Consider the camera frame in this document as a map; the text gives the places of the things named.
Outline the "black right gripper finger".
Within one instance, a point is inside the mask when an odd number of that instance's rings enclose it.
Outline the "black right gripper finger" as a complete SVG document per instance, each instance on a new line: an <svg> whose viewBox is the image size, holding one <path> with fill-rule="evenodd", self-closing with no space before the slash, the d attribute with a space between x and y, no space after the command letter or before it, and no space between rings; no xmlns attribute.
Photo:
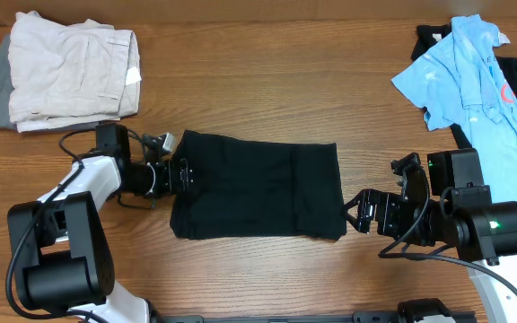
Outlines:
<svg viewBox="0 0 517 323"><path fill-rule="evenodd" d="M344 212L348 213L350 209L356 206L359 214L368 214L374 205L375 190L367 188L361 190L353 199L345 203Z"/></svg>
<svg viewBox="0 0 517 323"><path fill-rule="evenodd" d="M365 213L353 216L345 212L345 218L358 232L367 234L370 231L371 219Z"/></svg>

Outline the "plain black t-shirt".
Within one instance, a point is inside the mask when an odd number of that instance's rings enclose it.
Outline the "plain black t-shirt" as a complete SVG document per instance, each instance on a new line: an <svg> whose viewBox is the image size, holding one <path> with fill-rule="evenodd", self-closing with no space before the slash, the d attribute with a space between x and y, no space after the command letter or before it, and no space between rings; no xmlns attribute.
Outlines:
<svg viewBox="0 0 517 323"><path fill-rule="evenodd" d="M191 170L170 226L178 238L346 234L335 144L280 144L184 132L176 162Z"/></svg>

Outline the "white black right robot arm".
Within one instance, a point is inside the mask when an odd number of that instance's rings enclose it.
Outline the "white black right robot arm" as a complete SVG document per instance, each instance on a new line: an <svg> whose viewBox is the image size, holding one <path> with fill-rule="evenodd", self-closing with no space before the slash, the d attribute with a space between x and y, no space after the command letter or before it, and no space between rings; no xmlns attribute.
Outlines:
<svg viewBox="0 0 517 323"><path fill-rule="evenodd" d="M400 194L364 189L345 205L361 232L371 225L393 242L380 258L441 261L463 266L491 322L517 322L517 202L496 203L478 152L417 153L391 163Z"/></svg>

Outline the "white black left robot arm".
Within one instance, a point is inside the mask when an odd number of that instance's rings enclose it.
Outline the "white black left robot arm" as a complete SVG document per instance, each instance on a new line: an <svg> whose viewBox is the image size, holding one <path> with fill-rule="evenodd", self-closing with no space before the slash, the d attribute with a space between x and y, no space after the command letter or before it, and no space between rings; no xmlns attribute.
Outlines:
<svg viewBox="0 0 517 323"><path fill-rule="evenodd" d="M92 132L95 146L72 156L65 178L37 200L9 210L6 299L25 319L161 322L151 302L116 280L99 211L125 193L150 202L185 193L192 170L186 159L171 159L175 138L169 133L138 135L120 124Z"/></svg>

